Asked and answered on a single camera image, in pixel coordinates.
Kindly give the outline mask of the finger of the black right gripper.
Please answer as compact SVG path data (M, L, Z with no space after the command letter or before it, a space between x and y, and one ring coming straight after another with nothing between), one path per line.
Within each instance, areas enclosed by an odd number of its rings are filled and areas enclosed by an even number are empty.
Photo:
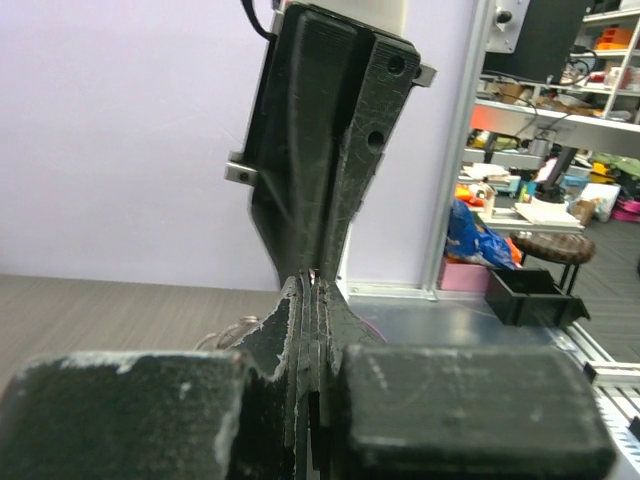
M328 202L320 277L336 278L347 230L409 96L420 55L404 40L376 34L354 112L340 141Z
M270 42L249 132L251 215L281 278L320 265L329 181L372 41L354 21L294 3Z

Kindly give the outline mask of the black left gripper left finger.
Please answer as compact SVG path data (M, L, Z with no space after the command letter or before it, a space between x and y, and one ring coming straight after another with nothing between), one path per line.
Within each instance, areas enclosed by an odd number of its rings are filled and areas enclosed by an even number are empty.
M1 398L5 479L299 479L302 285L222 351L76 352L18 371Z

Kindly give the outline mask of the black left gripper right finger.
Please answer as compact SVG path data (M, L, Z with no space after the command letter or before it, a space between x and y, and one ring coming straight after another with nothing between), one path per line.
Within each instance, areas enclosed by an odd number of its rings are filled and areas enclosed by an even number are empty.
M603 479L592 388L548 346L392 346L320 281L332 479Z

